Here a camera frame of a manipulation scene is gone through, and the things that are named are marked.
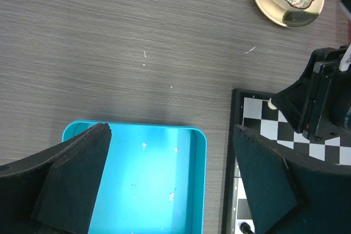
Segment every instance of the turquoise plastic tray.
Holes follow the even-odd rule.
[[[96,123],[72,122],[62,141]],[[112,139],[89,234],[202,234],[204,133],[194,127],[108,124]]]

